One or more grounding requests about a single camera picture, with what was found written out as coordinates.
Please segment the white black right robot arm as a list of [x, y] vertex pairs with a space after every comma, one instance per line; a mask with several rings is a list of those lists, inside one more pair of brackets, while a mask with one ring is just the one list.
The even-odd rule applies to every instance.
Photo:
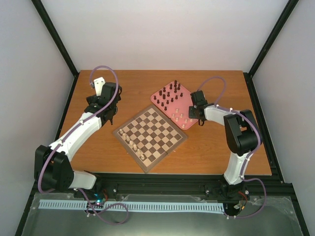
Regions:
[[205, 121], [212, 121], [225, 128], [230, 158], [220, 184], [220, 193], [226, 198], [230, 197], [242, 189], [248, 163], [262, 144], [255, 118], [250, 110], [236, 111], [208, 103], [201, 90], [191, 93], [190, 97], [192, 106], [189, 107], [189, 118], [198, 119], [200, 126]]

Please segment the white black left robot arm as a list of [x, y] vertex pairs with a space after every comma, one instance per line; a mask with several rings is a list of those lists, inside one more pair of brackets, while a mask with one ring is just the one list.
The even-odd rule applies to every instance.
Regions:
[[102, 194], [96, 176], [75, 171], [71, 166], [79, 148], [106, 122], [112, 122], [121, 100], [122, 87], [116, 83], [95, 80], [96, 94], [87, 97], [88, 106], [79, 120], [49, 146], [40, 145], [35, 151], [34, 179], [41, 193], [83, 188], [92, 198]]

